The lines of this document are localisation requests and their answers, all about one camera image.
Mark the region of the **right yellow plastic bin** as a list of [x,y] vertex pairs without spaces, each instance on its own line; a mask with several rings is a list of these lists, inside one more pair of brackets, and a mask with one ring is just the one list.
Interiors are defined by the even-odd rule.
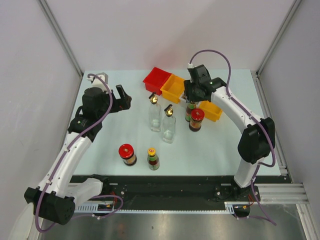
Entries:
[[221,108],[209,101],[202,101],[198,108],[204,112],[204,117],[212,122],[218,121],[223,113]]

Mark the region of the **glass oil bottle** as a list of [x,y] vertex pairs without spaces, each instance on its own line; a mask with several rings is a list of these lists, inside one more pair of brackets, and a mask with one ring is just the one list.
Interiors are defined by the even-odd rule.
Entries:
[[158,103],[158,97],[153,92],[149,97],[150,106],[148,109],[149,126],[153,132],[161,131],[161,106]]
[[172,144],[176,133],[176,117],[174,116],[173,105],[169,104],[164,109],[164,118],[162,121],[162,140]]

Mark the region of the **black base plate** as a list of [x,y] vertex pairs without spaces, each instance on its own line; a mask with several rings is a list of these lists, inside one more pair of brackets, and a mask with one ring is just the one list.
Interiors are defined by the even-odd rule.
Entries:
[[218,211],[226,202],[255,202],[257,186],[236,186],[231,176],[91,175],[103,183],[102,195],[123,199],[125,211]]

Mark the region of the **red plastic bin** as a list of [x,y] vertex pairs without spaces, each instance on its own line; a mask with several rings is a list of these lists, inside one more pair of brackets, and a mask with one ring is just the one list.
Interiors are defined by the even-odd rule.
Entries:
[[162,94],[162,86],[171,75],[172,74],[170,72],[154,67],[142,82],[144,83],[147,91],[155,92],[160,96]]

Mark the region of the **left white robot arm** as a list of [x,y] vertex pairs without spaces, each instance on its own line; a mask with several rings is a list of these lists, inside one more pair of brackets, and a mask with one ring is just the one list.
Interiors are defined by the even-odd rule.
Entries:
[[90,87],[84,91],[82,105],[67,129],[65,142],[54,164],[36,188],[28,187],[24,193],[27,203],[34,206],[37,219],[43,218],[56,224],[65,225],[75,209],[86,201],[97,197],[105,200],[111,188],[101,177],[89,177],[83,183],[69,187],[74,172],[98,132],[102,121],[109,113],[128,110],[132,98],[122,85],[117,85],[119,98],[112,90]]

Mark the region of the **green label sauce bottle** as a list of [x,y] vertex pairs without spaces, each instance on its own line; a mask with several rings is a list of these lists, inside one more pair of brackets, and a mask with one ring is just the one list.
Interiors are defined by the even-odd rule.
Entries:
[[153,171],[158,170],[160,167],[159,157],[157,155],[156,149],[153,147],[150,147],[147,150],[147,162],[149,168]]
[[196,108],[197,108],[197,103],[196,103],[196,102],[190,101],[190,102],[187,104],[186,111],[185,111],[185,120],[186,120],[187,122],[190,122],[190,121],[191,121],[191,113],[192,113],[192,110],[193,110],[193,109],[196,109]]

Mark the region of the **red lid jar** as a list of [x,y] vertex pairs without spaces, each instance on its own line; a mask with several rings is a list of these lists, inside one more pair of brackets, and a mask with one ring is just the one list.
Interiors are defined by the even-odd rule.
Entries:
[[189,129],[193,132],[198,132],[202,127],[202,121],[205,118],[205,113],[200,108],[195,108],[190,113]]
[[127,166],[133,166],[137,162],[134,148],[128,143],[122,144],[119,147],[118,154]]

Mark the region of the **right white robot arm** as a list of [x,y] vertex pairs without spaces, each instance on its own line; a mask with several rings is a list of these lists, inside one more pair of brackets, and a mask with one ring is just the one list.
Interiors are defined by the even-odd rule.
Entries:
[[202,64],[187,68],[190,79],[184,81],[184,95],[189,102],[209,101],[218,106],[233,121],[241,133],[237,146],[241,157],[234,182],[230,188],[231,196],[242,201],[249,194],[248,186],[255,180],[257,166],[274,152],[275,123],[267,117],[248,110],[228,90],[227,84],[219,77],[211,78],[208,69]]

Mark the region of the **left yellow plastic bin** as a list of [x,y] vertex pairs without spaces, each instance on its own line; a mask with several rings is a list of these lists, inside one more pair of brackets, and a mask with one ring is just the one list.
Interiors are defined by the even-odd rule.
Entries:
[[160,90],[164,99],[179,104],[180,96],[184,92],[184,79],[171,74]]

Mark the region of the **yellow plastic bin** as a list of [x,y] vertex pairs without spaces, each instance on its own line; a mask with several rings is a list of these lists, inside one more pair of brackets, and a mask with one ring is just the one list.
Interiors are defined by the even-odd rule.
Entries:
[[204,117],[212,122],[218,121],[223,113],[221,108],[209,101],[202,101],[198,108],[204,112]]
[[164,99],[179,104],[180,96],[184,92],[184,79],[171,74],[160,90]]

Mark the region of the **white plastic bin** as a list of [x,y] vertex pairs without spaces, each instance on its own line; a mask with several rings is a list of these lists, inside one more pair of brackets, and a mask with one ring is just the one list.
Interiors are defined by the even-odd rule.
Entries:
[[184,93],[182,93],[179,97],[181,103],[188,103],[188,100]]

